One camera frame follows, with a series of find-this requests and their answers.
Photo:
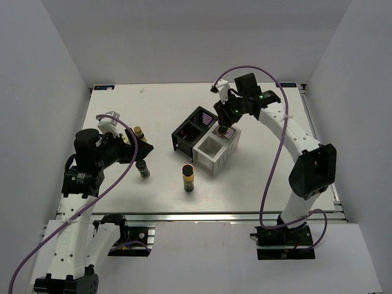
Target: black grid box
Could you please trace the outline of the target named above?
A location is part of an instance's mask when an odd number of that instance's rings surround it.
[[[192,157],[192,148],[204,136],[218,117],[199,106],[194,112],[172,133],[174,150],[181,150]]]

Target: black plastic housing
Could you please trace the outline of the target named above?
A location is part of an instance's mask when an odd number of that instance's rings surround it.
[[[289,232],[290,230],[266,230],[256,227],[257,233],[251,234],[257,238],[257,259],[258,260],[298,260],[315,259],[314,249],[294,249],[298,245],[309,247],[313,245],[311,230],[308,225],[304,225],[300,230]]]
[[[52,279],[51,274],[36,279],[34,292],[38,294],[96,294],[98,291],[98,275],[94,274],[92,265],[85,268],[85,275],[79,279],[67,276],[65,280]]]
[[[324,192],[334,183],[336,154],[336,148],[332,144],[321,145],[310,152],[304,150],[288,176],[294,193],[307,200],[315,194]]]
[[[173,149],[179,149],[193,158],[192,148],[216,121],[216,115],[201,106],[197,107],[196,110],[171,134]]]
[[[234,79],[238,94],[241,96],[252,97],[262,93],[262,89],[257,84],[254,73],[249,73]]]

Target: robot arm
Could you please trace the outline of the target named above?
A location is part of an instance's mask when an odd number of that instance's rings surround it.
[[[242,115],[250,114],[280,139],[285,118],[280,98],[273,91],[262,92],[252,73],[236,78],[235,84],[238,92],[230,89],[224,80],[219,80],[211,89],[220,96],[214,105],[219,132],[224,133]],[[292,118],[288,118],[284,146],[295,163],[288,179],[292,193],[279,220],[288,223],[306,216],[320,193],[334,182],[336,150],[331,144],[324,146],[312,138]],[[300,227],[304,222],[288,228]]]
[[[61,222],[70,222],[58,235],[56,251],[45,277],[36,279],[36,293],[95,293],[97,269],[114,244],[128,240],[126,220],[122,216],[105,216],[94,238],[86,247],[88,228],[94,205],[78,218],[69,219],[98,197],[104,170],[115,162],[129,164],[135,153],[132,136],[125,130],[125,143],[110,119],[101,119],[98,128],[79,131],[75,136],[75,155],[67,161],[62,185]],[[145,158],[154,147],[137,138],[136,160]]]

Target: gray wall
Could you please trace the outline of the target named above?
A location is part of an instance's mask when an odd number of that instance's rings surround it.
[[[88,89],[40,0],[0,0],[0,292],[41,240]],[[24,293],[32,267],[17,279]]]
[[[392,2],[355,0],[308,88],[317,131],[337,148],[337,189],[392,293]]]
[[[241,64],[307,82],[350,0],[42,2],[92,86],[210,82]]]

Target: bottle cap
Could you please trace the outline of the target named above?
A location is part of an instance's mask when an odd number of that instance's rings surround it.
[[[141,136],[143,134],[143,132],[141,131],[141,128],[139,126],[134,127],[134,132],[136,136]]]
[[[144,168],[146,166],[146,162],[144,160],[138,160],[136,161],[136,168],[139,170],[141,168]]]
[[[192,164],[184,164],[183,165],[183,175],[184,176],[192,176],[194,174],[194,167]]]
[[[222,135],[226,134],[228,127],[225,126],[219,126],[218,132]]]

